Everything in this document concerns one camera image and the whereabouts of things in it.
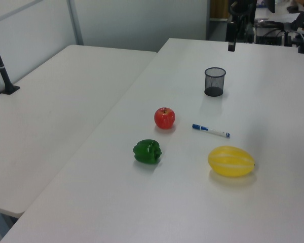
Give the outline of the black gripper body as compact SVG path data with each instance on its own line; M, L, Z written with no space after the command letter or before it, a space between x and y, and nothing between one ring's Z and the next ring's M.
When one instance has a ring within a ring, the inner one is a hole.
M234 43L236 35L236 23L235 22L228 22L226 26L226 42Z

